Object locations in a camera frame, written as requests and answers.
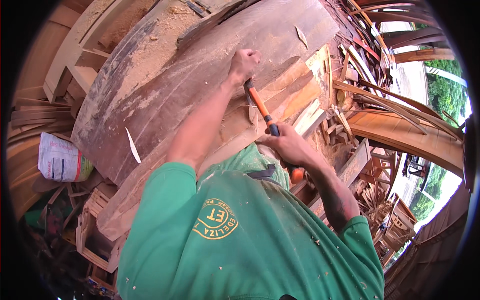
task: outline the green t-shirt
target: green t-shirt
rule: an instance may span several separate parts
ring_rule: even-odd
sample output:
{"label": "green t-shirt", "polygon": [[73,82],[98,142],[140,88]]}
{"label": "green t-shirt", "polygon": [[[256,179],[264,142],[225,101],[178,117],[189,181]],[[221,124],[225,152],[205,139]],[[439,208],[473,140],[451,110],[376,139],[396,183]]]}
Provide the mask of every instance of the green t-shirt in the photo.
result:
{"label": "green t-shirt", "polygon": [[363,216],[337,236],[271,182],[230,170],[195,178],[165,163],[145,185],[120,257],[124,300],[383,298]]}

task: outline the printed logo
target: printed logo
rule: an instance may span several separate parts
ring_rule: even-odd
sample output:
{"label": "printed logo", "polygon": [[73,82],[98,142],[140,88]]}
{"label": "printed logo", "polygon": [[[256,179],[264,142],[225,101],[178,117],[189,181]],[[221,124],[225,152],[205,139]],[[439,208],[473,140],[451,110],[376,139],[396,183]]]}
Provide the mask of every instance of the printed logo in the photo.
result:
{"label": "printed logo", "polygon": [[235,230],[238,222],[230,207],[212,198],[205,201],[192,230],[209,240],[219,240]]}

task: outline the man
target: man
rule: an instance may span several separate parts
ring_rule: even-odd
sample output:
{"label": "man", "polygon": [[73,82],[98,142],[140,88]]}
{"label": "man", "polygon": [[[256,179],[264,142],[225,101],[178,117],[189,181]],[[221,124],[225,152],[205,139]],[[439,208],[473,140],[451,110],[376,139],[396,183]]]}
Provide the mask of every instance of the man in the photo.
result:
{"label": "man", "polygon": [[255,144],[196,182],[233,92],[260,58],[235,52],[226,80],[185,120],[146,183],[120,258],[124,300],[383,298],[382,268],[357,201],[291,126],[279,123],[281,136],[264,143],[308,171],[338,236],[288,192],[288,174]]}

